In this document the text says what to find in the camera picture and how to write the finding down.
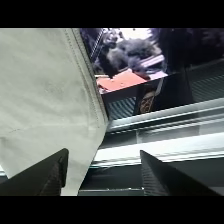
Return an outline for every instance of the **fabric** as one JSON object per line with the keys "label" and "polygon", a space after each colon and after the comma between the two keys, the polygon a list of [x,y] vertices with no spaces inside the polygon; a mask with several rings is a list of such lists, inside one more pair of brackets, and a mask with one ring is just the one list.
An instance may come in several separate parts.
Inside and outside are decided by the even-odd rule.
{"label": "fabric", "polygon": [[10,178],[67,148],[77,195],[107,117],[76,28],[0,29],[0,164]]}

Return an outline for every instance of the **white cloth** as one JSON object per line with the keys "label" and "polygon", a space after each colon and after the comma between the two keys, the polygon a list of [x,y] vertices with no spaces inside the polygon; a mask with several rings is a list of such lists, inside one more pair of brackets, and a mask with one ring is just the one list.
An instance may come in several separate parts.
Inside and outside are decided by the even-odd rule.
{"label": "white cloth", "polygon": [[62,148],[77,195],[107,118],[78,29],[0,29],[0,164],[8,177]]}

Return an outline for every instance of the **orange object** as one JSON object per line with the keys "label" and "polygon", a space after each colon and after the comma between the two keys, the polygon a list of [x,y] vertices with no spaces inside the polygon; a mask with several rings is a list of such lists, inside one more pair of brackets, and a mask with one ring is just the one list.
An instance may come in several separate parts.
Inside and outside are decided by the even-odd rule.
{"label": "orange object", "polygon": [[109,91],[124,89],[130,86],[138,85],[147,82],[138,75],[132,73],[130,69],[115,75],[113,79],[98,78],[97,84]]}

